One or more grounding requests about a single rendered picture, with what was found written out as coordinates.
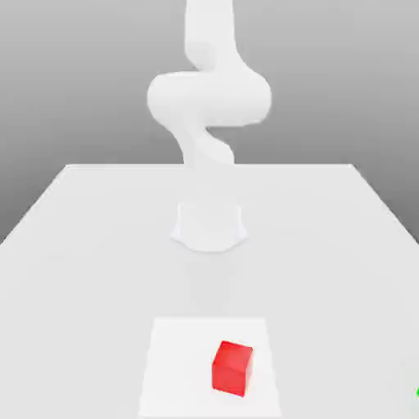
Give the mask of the small red cube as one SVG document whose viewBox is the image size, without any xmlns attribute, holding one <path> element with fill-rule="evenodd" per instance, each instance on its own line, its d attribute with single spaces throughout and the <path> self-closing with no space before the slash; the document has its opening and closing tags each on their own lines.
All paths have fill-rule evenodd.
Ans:
<svg viewBox="0 0 419 419">
<path fill-rule="evenodd" d="M 214 356 L 211 385 L 214 390 L 244 397 L 251 375 L 254 350 L 222 340 Z"/>
</svg>

